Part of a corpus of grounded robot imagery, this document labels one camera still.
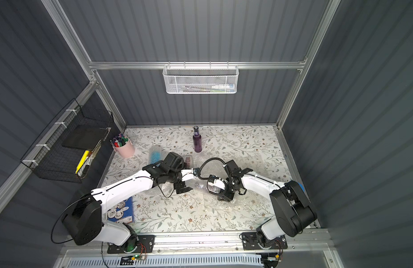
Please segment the bubble wrap sheet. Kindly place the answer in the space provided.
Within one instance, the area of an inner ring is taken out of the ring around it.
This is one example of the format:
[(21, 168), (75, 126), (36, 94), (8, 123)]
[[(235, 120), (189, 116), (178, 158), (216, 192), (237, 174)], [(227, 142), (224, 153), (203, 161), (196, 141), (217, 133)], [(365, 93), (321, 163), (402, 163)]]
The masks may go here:
[[(208, 163), (218, 161), (222, 164), (226, 177), (224, 179), (211, 174), (209, 177), (202, 176), (202, 170)], [(273, 208), (273, 213), (269, 217), (264, 216), (267, 222), (284, 218), (286, 211), (293, 211), (296, 200), (293, 196), (292, 186), (299, 186), (297, 182), (288, 183), (275, 182), (258, 175), (250, 168), (241, 169), (234, 160), (225, 162), (219, 157), (207, 159), (200, 167), (193, 170), (194, 176), (206, 181), (207, 191), (217, 196), (219, 201), (231, 202), (235, 194), (243, 196), (247, 191), (255, 192), (268, 200)]]
[(154, 145), (149, 149), (148, 164), (157, 163), (162, 159), (162, 147), (160, 145)]

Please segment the white tape dispenser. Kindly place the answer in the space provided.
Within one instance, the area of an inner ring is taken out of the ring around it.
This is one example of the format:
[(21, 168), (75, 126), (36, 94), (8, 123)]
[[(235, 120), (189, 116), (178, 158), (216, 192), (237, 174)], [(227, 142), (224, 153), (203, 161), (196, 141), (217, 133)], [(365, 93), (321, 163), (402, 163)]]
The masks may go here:
[(192, 155), (184, 156), (185, 169), (192, 169), (194, 167), (194, 160)]

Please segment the purple liquid glass bottle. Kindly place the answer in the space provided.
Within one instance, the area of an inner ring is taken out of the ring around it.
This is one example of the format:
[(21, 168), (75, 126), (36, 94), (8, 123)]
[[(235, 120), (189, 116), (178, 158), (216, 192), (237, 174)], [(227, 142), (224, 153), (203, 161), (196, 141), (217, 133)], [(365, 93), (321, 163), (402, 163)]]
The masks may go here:
[(195, 152), (200, 153), (203, 148), (202, 148), (201, 134), (199, 132), (198, 126), (194, 126), (193, 142), (194, 142)]

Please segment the blue liquid glass bottle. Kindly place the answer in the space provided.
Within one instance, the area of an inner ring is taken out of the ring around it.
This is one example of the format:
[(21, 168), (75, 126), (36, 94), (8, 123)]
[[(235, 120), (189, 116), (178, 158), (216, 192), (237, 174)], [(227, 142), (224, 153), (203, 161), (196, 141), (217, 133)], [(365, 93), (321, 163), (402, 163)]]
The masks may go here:
[(160, 150), (152, 150), (149, 152), (149, 163), (154, 164), (161, 160), (161, 151)]

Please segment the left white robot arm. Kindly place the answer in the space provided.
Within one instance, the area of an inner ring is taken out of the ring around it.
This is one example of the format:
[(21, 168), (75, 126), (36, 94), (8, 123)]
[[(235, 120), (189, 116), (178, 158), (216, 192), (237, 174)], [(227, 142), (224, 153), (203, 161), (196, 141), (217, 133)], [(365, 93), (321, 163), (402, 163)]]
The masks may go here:
[(161, 184), (172, 183), (178, 193), (190, 191), (185, 182), (194, 177), (194, 170), (186, 167), (182, 156), (168, 153), (164, 160), (144, 166), (119, 182), (76, 192), (59, 220), (78, 246), (92, 241), (123, 246), (135, 239), (136, 232), (126, 223), (105, 220), (104, 214), (118, 203)]

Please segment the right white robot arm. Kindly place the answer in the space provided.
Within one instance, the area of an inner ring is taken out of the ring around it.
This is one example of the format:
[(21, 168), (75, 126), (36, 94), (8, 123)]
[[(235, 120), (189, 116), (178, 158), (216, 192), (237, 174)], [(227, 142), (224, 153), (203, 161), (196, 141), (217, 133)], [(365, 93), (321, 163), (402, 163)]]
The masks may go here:
[(266, 249), (273, 244), (281, 245), (277, 242), (278, 237), (295, 237), (317, 220), (317, 213), (298, 182), (275, 182), (250, 168), (241, 169), (233, 160), (225, 163), (223, 168), (227, 178), (211, 175), (207, 184), (220, 189), (217, 192), (219, 200), (230, 202), (236, 193), (245, 195), (252, 191), (272, 204), (274, 216), (256, 229), (255, 239), (259, 247)]

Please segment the pink marker cup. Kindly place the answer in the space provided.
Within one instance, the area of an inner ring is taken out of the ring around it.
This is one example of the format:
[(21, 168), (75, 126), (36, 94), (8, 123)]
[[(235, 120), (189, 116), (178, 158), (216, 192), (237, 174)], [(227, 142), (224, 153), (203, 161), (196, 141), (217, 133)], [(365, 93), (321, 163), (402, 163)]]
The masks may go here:
[(131, 140), (124, 134), (119, 134), (110, 140), (112, 148), (122, 158), (128, 159), (135, 154), (135, 148)]

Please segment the blue sticker sheet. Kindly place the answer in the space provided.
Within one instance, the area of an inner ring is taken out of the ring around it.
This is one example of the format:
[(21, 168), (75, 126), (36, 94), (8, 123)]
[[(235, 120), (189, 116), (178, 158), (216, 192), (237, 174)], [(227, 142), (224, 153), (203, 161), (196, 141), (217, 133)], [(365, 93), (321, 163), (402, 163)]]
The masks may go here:
[(116, 223), (132, 223), (134, 220), (133, 198), (129, 197), (109, 209), (107, 220)]

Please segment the yellow highlighter in basket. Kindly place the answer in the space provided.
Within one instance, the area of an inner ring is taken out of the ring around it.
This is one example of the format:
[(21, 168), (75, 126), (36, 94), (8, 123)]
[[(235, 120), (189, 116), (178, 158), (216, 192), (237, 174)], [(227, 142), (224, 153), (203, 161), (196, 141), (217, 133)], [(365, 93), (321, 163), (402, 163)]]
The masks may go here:
[(87, 159), (89, 158), (90, 154), (91, 154), (91, 152), (88, 151), (88, 150), (86, 150), (86, 151), (84, 152), (84, 154), (83, 154), (83, 156), (81, 157), (81, 159), (80, 159), (80, 161), (79, 161), (79, 163), (78, 163), (78, 166), (77, 166), (77, 168), (76, 168), (76, 171), (75, 171), (76, 174), (79, 174), (79, 173), (80, 173), (82, 167), (84, 166), (85, 162), (86, 162)]

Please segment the black notebook in basket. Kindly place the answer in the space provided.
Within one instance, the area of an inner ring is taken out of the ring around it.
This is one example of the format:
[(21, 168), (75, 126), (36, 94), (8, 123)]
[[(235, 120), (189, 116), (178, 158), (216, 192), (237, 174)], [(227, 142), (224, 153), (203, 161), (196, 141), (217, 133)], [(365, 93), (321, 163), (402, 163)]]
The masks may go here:
[(62, 146), (70, 149), (93, 151), (109, 133), (108, 128), (79, 125), (63, 140)]

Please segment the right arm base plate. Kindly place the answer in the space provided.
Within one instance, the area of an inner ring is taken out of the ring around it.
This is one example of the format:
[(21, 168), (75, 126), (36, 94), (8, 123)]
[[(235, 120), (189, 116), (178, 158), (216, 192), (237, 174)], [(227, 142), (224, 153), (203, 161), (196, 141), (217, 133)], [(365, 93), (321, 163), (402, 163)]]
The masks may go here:
[(278, 236), (274, 240), (259, 240), (255, 232), (243, 232), (239, 235), (242, 241), (243, 250), (285, 250), (288, 249), (285, 235)]

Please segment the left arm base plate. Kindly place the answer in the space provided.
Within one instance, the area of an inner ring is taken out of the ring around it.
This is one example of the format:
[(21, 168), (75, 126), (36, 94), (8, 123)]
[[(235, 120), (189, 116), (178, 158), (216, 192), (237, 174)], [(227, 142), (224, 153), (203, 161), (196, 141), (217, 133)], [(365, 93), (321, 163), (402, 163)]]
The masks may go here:
[(110, 244), (107, 248), (108, 254), (140, 254), (151, 253), (155, 245), (154, 235), (131, 236), (127, 242), (121, 246)]

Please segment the aluminium front rail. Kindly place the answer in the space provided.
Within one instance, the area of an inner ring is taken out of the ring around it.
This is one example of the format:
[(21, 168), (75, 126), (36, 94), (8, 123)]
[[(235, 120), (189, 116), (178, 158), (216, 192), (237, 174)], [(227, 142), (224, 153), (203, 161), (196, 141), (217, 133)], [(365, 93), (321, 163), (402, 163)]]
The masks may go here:
[[(155, 244), (152, 255), (189, 255), (207, 253), (243, 252), (242, 235), (239, 231), (153, 233)], [(335, 244), (327, 229), (305, 229), (295, 237), (286, 236), (285, 252), (333, 251)], [(107, 245), (94, 241), (84, 246), (70, 243), (64, 246), (58, 257), (108, 256)]]

